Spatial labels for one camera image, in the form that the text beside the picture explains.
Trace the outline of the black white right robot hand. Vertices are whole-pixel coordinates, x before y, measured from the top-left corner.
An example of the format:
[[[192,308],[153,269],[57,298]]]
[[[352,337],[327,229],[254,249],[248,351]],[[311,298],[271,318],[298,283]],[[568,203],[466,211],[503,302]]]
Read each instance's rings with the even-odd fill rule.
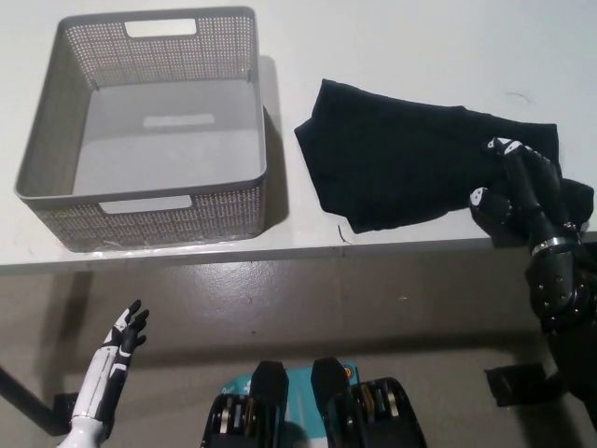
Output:
[[[502,163],[505,185],[475,189],[469,196],[469,210],[493,244],[524,245],[533,256],[577,251],[579,230],[570,218],[555,164],[505,137],[493,138],[487,151]]]

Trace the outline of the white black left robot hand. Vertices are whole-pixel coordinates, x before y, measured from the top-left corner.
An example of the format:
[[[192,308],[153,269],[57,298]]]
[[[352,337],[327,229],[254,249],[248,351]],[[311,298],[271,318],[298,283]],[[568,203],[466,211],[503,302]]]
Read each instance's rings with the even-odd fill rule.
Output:
[[[104,424],[112,421],[135,349],[146,341],[141,332],[149,311],[134,301],[108,331],[95,351],[79,390],[72,417],[88,417]]]

